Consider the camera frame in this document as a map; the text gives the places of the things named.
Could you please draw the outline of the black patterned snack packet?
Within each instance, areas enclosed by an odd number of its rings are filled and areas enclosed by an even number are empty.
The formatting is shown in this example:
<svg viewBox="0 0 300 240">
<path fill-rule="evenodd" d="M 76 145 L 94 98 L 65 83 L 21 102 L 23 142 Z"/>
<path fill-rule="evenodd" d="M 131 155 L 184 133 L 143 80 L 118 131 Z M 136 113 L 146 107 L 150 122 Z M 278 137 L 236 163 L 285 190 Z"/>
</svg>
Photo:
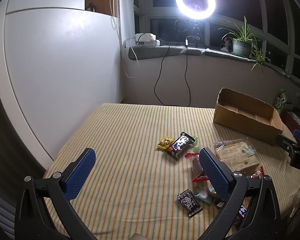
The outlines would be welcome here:
<svg viewBox="0 0 300 240">
<path fill-rule="evenodd" d="M 176 195 L 177 200 L 185 207 L 189 218 L 195 216 L 203 210 L 203 207 L 195 200 L 190 189 Z"/>
</svg>

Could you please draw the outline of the green snack bag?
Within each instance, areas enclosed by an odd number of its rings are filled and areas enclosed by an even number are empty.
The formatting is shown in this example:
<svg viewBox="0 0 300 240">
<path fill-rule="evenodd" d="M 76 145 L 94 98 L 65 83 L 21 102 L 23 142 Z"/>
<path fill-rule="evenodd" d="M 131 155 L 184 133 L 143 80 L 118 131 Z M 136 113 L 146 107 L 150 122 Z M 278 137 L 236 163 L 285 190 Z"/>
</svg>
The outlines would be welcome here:
<svg viewBox="0 0 300 240">
<path fill-rule="evenodd" d="M 288 94 L 286 93 L 285 89 L 280 89 L 279 94 L 276 96 L 273 107 L 277 110 L 279 115 L 282 114 L 283 109 L 286 104 L 290 104 L 290 98 Z"/>
</svg>

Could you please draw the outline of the yellow candy packet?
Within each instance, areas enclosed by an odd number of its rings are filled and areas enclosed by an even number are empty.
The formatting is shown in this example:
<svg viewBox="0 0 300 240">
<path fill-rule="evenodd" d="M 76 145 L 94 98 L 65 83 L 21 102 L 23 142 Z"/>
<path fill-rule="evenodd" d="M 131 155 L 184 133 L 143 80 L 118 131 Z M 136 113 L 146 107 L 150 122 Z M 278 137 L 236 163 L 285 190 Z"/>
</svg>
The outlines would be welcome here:
<svg viewBox="0 0 300 240">
<path fill-rule="evenodd" d="M 161 141 L 157 144 L 157 148 L 165 151 L 172 145 L 174 141 L 175 139 L 172 137 L 163 137 Z"/>
</svg>

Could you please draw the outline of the green white jelly cup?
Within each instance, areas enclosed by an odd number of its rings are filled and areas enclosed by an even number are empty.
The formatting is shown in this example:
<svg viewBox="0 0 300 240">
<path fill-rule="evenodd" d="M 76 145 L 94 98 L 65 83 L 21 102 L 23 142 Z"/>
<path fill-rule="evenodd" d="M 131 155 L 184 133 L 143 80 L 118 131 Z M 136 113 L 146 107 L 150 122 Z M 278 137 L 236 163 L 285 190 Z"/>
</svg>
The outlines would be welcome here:
<svg viewBox="0 0 300 240">
<path fill-rule="evenodd" d="M 195 198 L 197 198 L 198 200 L 201 200 L 209 205 L 212 204 L 212 200 L 213 198 L 208 194 L 207 191 L 201 189 L 200 187 L 195 187 L 194 188 L 194 192 L 193 195 Z"/>
</svg>

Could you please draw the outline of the green wrapped candy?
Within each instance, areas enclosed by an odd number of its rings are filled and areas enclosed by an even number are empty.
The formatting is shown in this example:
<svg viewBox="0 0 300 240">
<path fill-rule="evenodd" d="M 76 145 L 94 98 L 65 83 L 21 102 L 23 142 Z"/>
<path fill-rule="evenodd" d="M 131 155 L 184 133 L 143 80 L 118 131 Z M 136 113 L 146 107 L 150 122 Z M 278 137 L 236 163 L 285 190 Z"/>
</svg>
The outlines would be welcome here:
<svg viewBox="0 0 300 240">
<path fill-rule="evenodd" d="M 199 144 L 199 137 L 194 137 L 194 143 L 191 146 L 193 153 L 199 153 L 202 147 Z"/>
</svg>

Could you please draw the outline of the clear bag of bread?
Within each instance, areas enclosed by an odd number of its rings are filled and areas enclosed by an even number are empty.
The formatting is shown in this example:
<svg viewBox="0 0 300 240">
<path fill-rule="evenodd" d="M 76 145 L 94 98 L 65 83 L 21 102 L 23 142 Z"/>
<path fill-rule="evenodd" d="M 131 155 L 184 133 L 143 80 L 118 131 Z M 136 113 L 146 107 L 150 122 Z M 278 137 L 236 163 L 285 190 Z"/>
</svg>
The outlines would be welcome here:
<svg viewBox="0 0 300 240">
<path fill-rule="evenodd" d="M 224 162 L 232 172 L 239 171 L 249 176 L 260 166 L 257 150 L 247 137 L 218 141 L 213 146 L 218 160 Z"/>
</svg>

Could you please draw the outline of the striped yellow mattress cover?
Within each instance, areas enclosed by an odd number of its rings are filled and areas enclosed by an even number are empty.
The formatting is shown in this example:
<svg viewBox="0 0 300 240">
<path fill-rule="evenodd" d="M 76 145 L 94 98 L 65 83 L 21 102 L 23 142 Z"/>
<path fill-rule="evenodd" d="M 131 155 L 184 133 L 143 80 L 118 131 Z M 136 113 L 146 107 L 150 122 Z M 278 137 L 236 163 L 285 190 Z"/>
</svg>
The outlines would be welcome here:
<svg viewBox="0 0 300 240">
<path fill-rule="evenodd" d="M 198 137 L 201 147 L 243 134 L 213 122 L 214 109 L 105 103 L 63 146 L 46 171 L 63 171 L 85 148 L 96 163 L 71 204 L 98 239 L 198 239 L 218 209 L 203 203 L 189 218 L 177 194 L 194 189 L 189 159 L 159 150 L 163 137 L 181 132 Z"/>
</svg>

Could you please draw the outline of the snickers bar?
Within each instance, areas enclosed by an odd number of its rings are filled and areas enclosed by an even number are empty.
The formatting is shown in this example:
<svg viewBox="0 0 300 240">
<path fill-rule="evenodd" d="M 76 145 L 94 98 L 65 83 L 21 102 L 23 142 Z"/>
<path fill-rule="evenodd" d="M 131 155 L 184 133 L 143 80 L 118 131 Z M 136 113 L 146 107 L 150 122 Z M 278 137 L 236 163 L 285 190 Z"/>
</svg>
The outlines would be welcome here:
<svg viewBox="0 0 300 240">
<path fill-rule="evenodd" d="M 195 139 L 185 132 L 181 132 L 178 139 L 165 150 L 167 154 L 172 156 L 175 160 L 178 160 L 182 154 L 189 148 L 190 144 L 193 144 Z"/>
<path fill-rule="evenodd" d="M 239 228 L 243 219 L 245 218 L 246 213 L 247 213 L 246 208 L 244 206 L 241 206 L 241 208 L 239 209 L 239 212 L 234 220 L 234 226 L 236 228 Z"/>
</svg>

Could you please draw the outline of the small figurine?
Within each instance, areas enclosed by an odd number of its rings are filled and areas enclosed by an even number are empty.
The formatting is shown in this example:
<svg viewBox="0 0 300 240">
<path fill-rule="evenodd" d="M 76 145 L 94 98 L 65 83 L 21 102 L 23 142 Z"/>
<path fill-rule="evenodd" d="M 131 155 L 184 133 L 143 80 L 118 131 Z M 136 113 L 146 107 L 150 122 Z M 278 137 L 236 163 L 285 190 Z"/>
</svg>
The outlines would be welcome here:
<svg viewBox="0 0 300 240">
<path fill-rule="evenodd" d="M 231 53 L 232 52 L 232 44 L 233 44 L 233 38 L 224 37 L 222 39 L 222 43 L 220 45 L 220 50 Z"/>
</svg>

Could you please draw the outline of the red box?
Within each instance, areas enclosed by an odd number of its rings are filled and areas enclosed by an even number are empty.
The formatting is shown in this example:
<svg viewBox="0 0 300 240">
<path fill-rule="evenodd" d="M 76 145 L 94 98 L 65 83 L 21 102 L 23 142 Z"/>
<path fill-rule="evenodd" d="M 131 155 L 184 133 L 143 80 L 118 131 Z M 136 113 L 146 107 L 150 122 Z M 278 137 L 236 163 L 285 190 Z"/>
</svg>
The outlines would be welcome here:
<svg viewBox="0 0 300 240">
<path fill-rule="evenodd" d="M 293 112 L 284 111 L 281 115 L 283 123 L 293 133 L 295 130 L 300 131 L 300 118 Z"/>
</svg>

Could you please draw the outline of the potted spider plant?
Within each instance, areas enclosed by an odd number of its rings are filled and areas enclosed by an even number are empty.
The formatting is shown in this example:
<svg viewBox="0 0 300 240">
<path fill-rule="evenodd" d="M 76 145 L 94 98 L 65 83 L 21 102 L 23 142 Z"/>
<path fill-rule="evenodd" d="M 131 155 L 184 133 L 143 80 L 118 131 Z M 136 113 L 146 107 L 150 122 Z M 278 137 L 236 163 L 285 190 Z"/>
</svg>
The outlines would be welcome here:
<svg viewBox="0 0 300 240">
<path fill-rule="evenodd" d="M 263 50 L 258 46 L 258 39 L 251 31 L 251 25 L 248 23 L 247 18 L 243 15 L 243 23 L 241 26 L 230 22 L 235 26 L 235 29 L 226 27 L 219 27 L 218 30 L 227 31 L 224 37 L 233 38 L 232 53 L 237 56 L 247 57 L 248 59 L 254 59 L 255 63 L 251 68 L 251 72 L 258 66 L 261 69 L 261 75 L 263 75 L 264 63 L 269 60 L 268 57 L 263 55 Z"/>
</svg>

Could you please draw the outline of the cardboard box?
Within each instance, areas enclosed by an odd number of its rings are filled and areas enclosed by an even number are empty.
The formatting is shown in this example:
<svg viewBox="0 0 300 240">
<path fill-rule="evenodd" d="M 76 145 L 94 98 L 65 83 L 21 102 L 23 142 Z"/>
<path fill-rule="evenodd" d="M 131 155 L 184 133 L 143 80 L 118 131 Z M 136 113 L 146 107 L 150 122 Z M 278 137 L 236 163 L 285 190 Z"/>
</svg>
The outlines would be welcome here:
<svg viewBox="0 0 300 240">
<path fill-rule="evenodd" d="M 273 106 L 229 88 L 218 93 L 213 122 L 271 145 L 283 133 L 280 115 Z"/>
</svg>

